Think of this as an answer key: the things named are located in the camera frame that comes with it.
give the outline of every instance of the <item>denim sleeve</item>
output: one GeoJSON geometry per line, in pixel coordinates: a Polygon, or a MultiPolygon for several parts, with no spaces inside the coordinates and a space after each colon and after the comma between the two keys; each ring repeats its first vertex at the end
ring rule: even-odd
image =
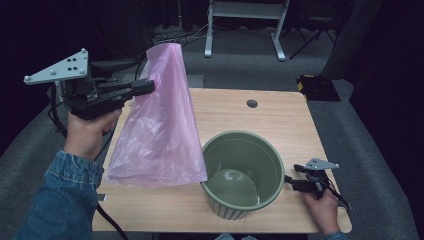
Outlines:
{"type": "Polygon", "coordinates": [[[324,240],[348,240],[343,232],[333,232],[325,236],[324,240]]]}
{"type": "Polygon", "coordinates": [[[90,239],[103,167],[59,151],[14,239],[90,239]]]}

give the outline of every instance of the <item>person's right hand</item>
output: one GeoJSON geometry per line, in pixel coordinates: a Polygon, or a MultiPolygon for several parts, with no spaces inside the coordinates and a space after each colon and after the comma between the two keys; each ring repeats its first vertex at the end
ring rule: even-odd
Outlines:
{"type": "Polygon", "coordinates": [[[302,192],[301,194],[321,233],[328,235],[340,231],[337,223],[338,199],[330,190],[326,189],[319,200],[316,200],[310,193],[302,192]]]}

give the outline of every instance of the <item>person's left hand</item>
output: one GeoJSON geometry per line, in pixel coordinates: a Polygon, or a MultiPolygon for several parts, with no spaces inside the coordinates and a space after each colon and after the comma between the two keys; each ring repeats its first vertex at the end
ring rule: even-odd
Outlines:
{"type": "Polygon", "coordinates": [[[63,150],[78,157],[94,160],[100,152],[103,132],[113,127],[121,113],[122,109],[117,109],[91,120],[83,120],[68,113],[68,136],[63,150]]]}

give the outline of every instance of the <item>gray floor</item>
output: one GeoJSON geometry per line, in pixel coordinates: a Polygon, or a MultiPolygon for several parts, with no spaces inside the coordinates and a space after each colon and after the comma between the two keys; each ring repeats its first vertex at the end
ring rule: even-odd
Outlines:
{"type": "MultiPolygon", "coordinates": [[[[203,57],[204,38],[183,47],[190,86],[296,91],[297,75],[320,72],[331,51],[325,35],[295,59],[280,62],[270,40],[271,30],[217,33],[211,58],[203,57]]],[[[291,54],[302,38],[292,32],[281,42],[286,54],[291,54]]],[[[134,69],[115,76],[133,78],[134,69]]],[[[308,106],[328,160],[340,165],[334,174],[341,193],[355,208],[350,213],[353,230],[349,238],[419,239],[408,199],[348,101],[352,86],[344,80],[334,83],[341,102],[308,102],[308,106]]],[[[62,136],[46,113],[47,109],[40,113],[0,159],[0,239],[13,236],[51,158],[63,146],[62,136]]],[[[130,239],[152,239],[151,233],[128,235],[130,239]]],[[[119,239],[115,232],[94,233],[93,237],[119,239]]],[[[309,236],[320,238],[319,234],[309,236]]]]}

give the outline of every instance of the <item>plastic bag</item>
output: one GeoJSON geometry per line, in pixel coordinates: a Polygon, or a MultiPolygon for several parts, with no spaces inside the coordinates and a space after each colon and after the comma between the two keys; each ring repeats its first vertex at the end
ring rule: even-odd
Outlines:
{"type": "Polygon", "coordinates": [[[207,180],[181,46],[147,51],[140,79],[155,82],[135,97],[117,141],[107,180],[130,186],[170,186],[207,180]]]}

